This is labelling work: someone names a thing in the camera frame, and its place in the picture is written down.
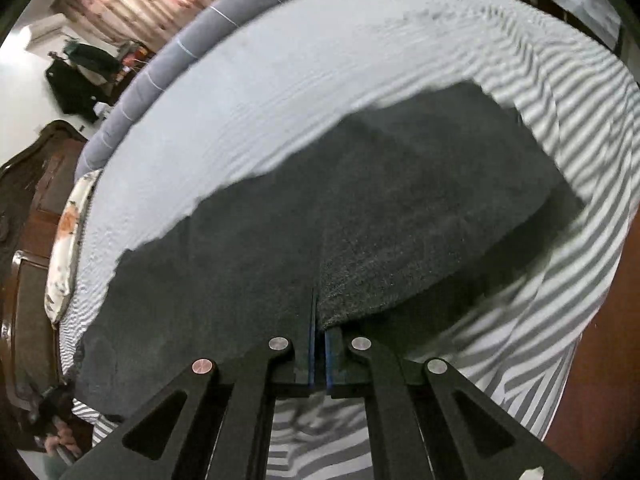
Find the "person's left hand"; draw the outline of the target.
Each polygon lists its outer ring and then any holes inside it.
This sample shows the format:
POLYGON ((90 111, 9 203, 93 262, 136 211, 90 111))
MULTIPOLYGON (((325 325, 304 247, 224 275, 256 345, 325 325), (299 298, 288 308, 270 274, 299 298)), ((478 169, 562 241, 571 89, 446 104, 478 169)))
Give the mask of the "person's left hand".
POLYGON ((59 448, 66 448, 68 452, 71 452, 75 458, 81 456, 81 449, 77 444, 77 441, 73 435, 73 431, 70 427, 63 422, 62 419, 55 419, 54 423, 55 433, 48 434, 46 440, 44 440, 44 448, 50 456, 55 456, 59 448))

